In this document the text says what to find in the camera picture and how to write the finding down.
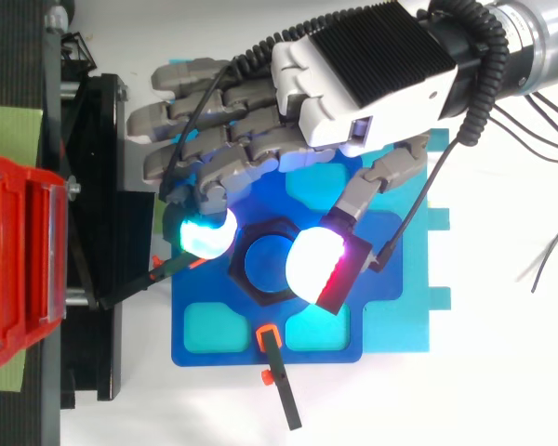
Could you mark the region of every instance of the red plastic bin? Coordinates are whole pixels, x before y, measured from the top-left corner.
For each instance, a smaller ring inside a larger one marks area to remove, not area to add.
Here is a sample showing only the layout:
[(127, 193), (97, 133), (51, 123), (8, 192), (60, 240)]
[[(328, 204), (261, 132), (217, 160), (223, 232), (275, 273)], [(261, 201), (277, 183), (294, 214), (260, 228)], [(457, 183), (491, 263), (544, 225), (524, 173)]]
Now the red plastic bin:
[(62, 178), (0, 157), (0, 366), (61, 322), (67, 218)]

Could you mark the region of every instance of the round hole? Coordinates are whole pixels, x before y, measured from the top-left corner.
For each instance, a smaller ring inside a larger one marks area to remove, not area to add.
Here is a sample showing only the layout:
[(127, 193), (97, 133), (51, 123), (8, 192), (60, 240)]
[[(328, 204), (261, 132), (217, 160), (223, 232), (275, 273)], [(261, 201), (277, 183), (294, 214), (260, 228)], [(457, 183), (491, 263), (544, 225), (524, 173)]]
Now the round hole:
[(280, 235), (267, 235), (252, 243), (245, 259), (248, 280), (266, 293), (286, 290), (286, 261), (291, 244)]

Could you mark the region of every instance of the transparent plastic lid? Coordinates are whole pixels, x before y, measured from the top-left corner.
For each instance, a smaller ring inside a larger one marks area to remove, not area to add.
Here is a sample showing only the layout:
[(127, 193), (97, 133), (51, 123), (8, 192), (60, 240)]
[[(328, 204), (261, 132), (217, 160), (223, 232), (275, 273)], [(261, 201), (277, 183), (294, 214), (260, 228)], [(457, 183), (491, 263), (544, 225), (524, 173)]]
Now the transparent plastic lid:
[(64, 317), (66, 311), (66, 262), (68, 242), (68, 191), (65, 186), (49, 189), (49, 231), (47, 260), (47, 315), (50, 323)]

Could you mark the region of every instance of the blue puzzle board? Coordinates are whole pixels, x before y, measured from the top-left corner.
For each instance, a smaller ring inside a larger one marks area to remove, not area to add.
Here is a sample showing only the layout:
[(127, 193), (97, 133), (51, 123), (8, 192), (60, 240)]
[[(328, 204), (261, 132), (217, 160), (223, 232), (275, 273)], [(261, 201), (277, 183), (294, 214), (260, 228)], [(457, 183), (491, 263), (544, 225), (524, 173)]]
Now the blue puzzle board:
[[(448, 130), (432, 130), (428, 150), (443, 151), (448, 138)], [(232, 205), (239, 227), (277, 216), (289, 217), (301, 229), (315, 226), (349, 178), (390, 150), (354, 159), (338, 154), (328, 164), (265, 175)], [(424, 171), (377, 196), (356, 234), (378, 251), (425, 180)], [(182, 271), (172, 280), (172, 359), (180, 366), (267, 363), (255, 335), (266, 323), (277, 325), (286, 363), (353, 362), (363, 352), (428, 351), (430, 311), (450, 309), (450, 290), (428, 283), (428, 231), (448, 226), (447, 209), (424, 203), (386, 269), (360, 275), (338, 316), (298, 298), (259, 306), (229, 277), (230, 254)], [(269, 237), (253, 245), (246, 256), (250, 280), (265, 291), (284, 289), (289, 244)]]

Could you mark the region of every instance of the white table surface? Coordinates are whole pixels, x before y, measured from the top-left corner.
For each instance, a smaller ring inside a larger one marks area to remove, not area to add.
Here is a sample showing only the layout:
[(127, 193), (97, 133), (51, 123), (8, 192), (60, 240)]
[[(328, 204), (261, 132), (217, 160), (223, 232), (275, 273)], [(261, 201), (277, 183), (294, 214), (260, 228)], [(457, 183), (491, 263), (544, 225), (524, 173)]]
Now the white table surface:
[[(74, 28), (99, 71), (130, 88), (126, 113), (157, 100), (148, 80), (169, 59), (227, 59), (286, 25), (351, 5), (77, 3)], [(558, 86), (544, 93), (558, 103)], [(524, 99), (500, 105), (558, 141)], [(456, 132), (459, 120), (442, 124)], [(62, 412), (62, 445), (558, 445), (558, 247), (538, 293), (529, 293), (529, 268), (558, 230), (558, 165), (489, 125), (479, 146), (451, 155), (430, 201), (451, 209), (451, 231), (430, 237), (430, 276), (431, 285), (451, 286), (453, 298), (451, 311), (431, 315), (431, 353), (288, 366), (303, 422), (289, 432), (261, 366), (172, 363), (164, 283), (125, 303), (122, 391), (112, 402), (77, 393), (77, 408)]]

